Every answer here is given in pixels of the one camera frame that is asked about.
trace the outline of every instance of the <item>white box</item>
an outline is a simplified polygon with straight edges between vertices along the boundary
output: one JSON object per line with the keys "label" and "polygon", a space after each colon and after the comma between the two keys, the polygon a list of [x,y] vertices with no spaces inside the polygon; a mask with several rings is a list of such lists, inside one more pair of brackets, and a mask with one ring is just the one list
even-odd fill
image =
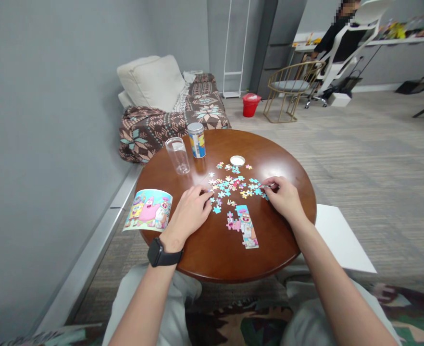
{"label": "white box", "polygon": [[350,97],[347,94],[332,93],[327,99],[327,103],[334,107],[346,107],[350,102]]}

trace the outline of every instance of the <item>right hand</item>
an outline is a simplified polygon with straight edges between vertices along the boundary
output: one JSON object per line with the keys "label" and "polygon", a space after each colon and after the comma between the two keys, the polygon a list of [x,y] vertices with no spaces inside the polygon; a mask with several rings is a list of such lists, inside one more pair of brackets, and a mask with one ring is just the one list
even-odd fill
{"label": "right hand", "polygon": [[265,193],[273,207],[284,216],[287,221],[294,222],[300,218],[306,218],[300,201],[297,188],[285,177],[274,176],[262,182]]}

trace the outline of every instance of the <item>pants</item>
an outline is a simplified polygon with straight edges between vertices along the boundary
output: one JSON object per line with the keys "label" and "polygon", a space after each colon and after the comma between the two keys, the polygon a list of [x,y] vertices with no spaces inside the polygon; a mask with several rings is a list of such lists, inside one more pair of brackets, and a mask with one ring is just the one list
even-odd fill
{"label": "pants", "polygon": [[[122,279],[116,299],[112,305],[111,318],[108,322],[102,346],[108,345],[147,268],[148,264],[135,266]],[[396,339],[398,345],[401,345],[398,335],[385,316],[377,299],[358,283],[354,281],[353,283],[380,321]],[[289,281],[286,283],[286,289],[289,296],[289,305],[294,311],[294,316],[284,331],[281,345],[336,345],[314,284]],[[194,297],[199,295],[200,290],[199,281],[175,272],[162,317],[158,346],[191,344],[185,320],[185,302],[192,302]]]}

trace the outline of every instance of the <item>round wooden table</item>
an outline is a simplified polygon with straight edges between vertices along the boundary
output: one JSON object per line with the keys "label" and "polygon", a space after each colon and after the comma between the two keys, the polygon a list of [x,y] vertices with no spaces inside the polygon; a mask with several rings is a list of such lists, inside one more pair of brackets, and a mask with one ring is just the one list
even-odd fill
{"label": "round wooden table", "polygon": [[[185,190],[196,184],[210,186],[209,172],[215,173],[213,179],[222,180],[227,175],[242,175],[247,184],[250,178],[262,182],[268,177],[281,175],[297,187],[308,219],[315,222],[316,197],[310,179],[300,163],[285,149],[269,139],[244,131],[208,130],[204,134],[206,156],[202,159],[193,157],[189,138],[183,137],[191,167],[188,174],[176,174],[164,147],[141,172],[137,191],[155,188],[170,193],[174,198],[172,217]],[[248,170],[243,166],[240,174],[233,174],[231,170],[216,168],[219,162],[229,164],[233,155],[243,156],[246,159],[245,165],[251,165],[252,169]],[[212,211],[204,225],[188,238],[183,258],[177,266],[180,272],[199,280],[242,283],[279,271],[300,253],[289,224],[271,203],[256,195],[244,199],[240,191],[231,191],[230,197],[224,197],[222,212],[215,214]],[[259,248],[245,249],[242,245],[242,233],[229,230],[226,226],[229,211],[237,218],[235,207],[226,204],[228,199],[235,201],[237,205],[247,205]],[[142,230],[141,234],[148,245],[153,238],[159,236],[159,232],[155,231]]]}

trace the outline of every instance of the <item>puzzle canister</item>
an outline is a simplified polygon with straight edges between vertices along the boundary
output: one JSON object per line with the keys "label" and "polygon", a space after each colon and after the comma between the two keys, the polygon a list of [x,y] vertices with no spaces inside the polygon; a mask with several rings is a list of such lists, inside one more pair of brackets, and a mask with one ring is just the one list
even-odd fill
{"label": "puzzle canister", "polygon": [[204,126],[200,123],[191,123],[188,125],[189,141],[193,156],[196,159],[206,156],[206,143],[204,141]]}

